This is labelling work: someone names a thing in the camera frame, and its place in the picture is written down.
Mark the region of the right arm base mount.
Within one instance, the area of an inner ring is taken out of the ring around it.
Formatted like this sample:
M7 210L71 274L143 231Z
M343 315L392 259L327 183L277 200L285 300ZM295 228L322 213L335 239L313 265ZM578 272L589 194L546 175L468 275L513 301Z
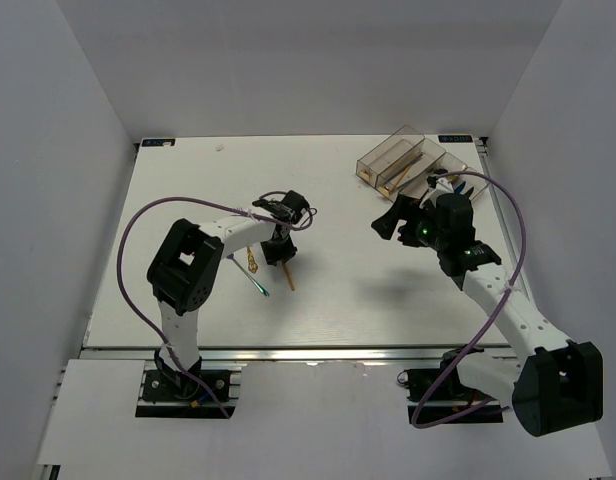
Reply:
M414 414L421 398L441 373L440 368L414 368L402 370L396 377L396 383L407 393L408 417ZM433 423L448 416L458 414L485 399L485 395L475 389L452 386L449 379L431 395L425 403L417 422ZM504 421L504 410L498 402L492 401L487 406L450 421L450 424L499 424Z

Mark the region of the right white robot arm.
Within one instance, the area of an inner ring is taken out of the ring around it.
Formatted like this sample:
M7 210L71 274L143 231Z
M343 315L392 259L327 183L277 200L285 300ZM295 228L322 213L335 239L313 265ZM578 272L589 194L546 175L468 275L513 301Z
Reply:
M600 420L603 416L603 358L591 342L577 343L555 327L520 291L500 257L477 240L473 207L464 195L445 193L428 200L398 196L371 224L384 240L434 250L443 273L488 316L508 341L518 363L508 364L479 348L477 339L444 354L440 372L414 396L411 423L436 391L460 399L470 391L484 399L448 416L455 421L495 400L511 410L524 430L541 437Z

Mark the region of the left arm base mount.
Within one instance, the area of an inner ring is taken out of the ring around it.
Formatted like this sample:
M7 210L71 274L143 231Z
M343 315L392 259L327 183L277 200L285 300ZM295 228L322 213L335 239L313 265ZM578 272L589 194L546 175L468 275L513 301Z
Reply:
M227 420L237 405L239 375L231 370L202 370L201 379L217 397L215 402L206 389L189 382L178 389L156 368L142 376L136 418Z

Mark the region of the blue grey chopstick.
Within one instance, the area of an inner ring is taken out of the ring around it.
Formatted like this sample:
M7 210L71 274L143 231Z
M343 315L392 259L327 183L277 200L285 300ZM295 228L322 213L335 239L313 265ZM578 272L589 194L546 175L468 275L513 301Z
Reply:
M411 161L407 164L407 166L398 175L397 180L396 180L397 184L399 184L402 181L402 179L408 174L409 170L421 160L422 156L423 156L423 153L419 153L411 159Z

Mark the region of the gold chopstick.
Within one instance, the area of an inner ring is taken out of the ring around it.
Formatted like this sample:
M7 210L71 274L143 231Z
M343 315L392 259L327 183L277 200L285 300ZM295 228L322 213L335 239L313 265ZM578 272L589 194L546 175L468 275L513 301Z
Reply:
M292 275L290 273L290 270L289 270L289 268L288 268L286 263L282 264L282 269L283 269L284 275L286 277L286 280L288 282L290 290L294 292L296 290L296 287L295 287Z
M421 153L417 154L414 157L414 159L402 170L402 172L397 175L395 179L392 179L389 183L387 183L383 187L383 191L385 192L386 195L392 194L397 189L397 187L402 182L402 180L407 175L407 173L412 168L412 166L420 160L421 156L422 156Z

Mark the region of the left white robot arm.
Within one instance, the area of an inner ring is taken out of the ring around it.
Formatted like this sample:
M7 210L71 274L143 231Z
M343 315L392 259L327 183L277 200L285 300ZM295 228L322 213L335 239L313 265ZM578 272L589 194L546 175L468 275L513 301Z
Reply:
M161 313L167 341L155 355L165 387L187 399L199 387L198 313L208 300L222 260L258 243L267 264L297 253L291 228L310 211L304 196L290 190L280 200L257 199L250 213L194 224L176 221L157 251L147 280Z

